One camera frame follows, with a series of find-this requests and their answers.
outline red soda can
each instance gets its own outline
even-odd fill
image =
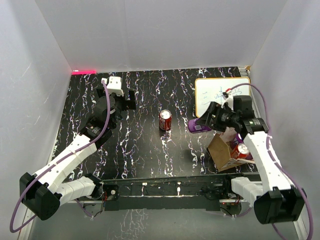
[[[164,131],[171,129],[172,114],[169,110],[165,109],[159,113],[159,128]]]
[[[233,159],[245,159],[249,155],[249,149],[244,143],[239,143],[230,154]]]

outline cardboard box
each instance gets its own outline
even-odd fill
[[[219,172],[240,166],[245,162],[237,161],[230,157],[232,149],[218,134],[215,134],[208,146],[209,153]]]

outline purple soda can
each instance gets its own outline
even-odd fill
[[[237,134],[235,135],[235,138],[234,138],[232,141],[230,141],[229,145],[230,145],[230,148],[235,149],[235,147],[236,147],[237,145],[243,144],[243,143],[244,143],[244,141],[242,140],[242,138],[241,138],[241,136],[240,136],[240,133],[237,133]],[[246,156],[245,159],[247,159],[247,160],[252,160],[253,157],[252,157],[251,153],[249,153],[248,156]]]
[[[195,119],[192,119],[188,122],[188,129],[189,129],[190,133],[197,134],[197,133],[209,132],[212,130],[210,127],[197,124],[196,121],[198,119],[199,118],[195,118]]]

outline table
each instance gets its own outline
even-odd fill
[[[192,134],[188,121],[195,118],[197,78],[241,77],[238,67],[110,72],[73,75],[67,92],[54,156],[57,156],[93,112],[102,88],[101,78],[119,76],[122,88],[134,89],[136,110],[123,112],[123,120],[112,137],[80,164],[66,179],[87,173],[106,179],[157,178],[216,174],[218,170],[207,151],[213,131]],[[158,114],[172,113],[171,131],[159,130]],[[256,172],[254,164],[244,164],[224,173]]]

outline handwriting on whiteboard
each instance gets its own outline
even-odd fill
[[[236,87],[235,89],[233,89],[231,91],[231,94],[233,96],[238,96],[238,95],[242,94],[242,91],[240,90],[239,87]],[[218,104],[222,104],[222,102],[224,101],[222,87],[220,87],[220,91],[218,91],[216,93],[213,93],[211,91],[203,92],[202,98],[205,101],[202,103],[202,105],[209,105],[210,102],[217,102]]]

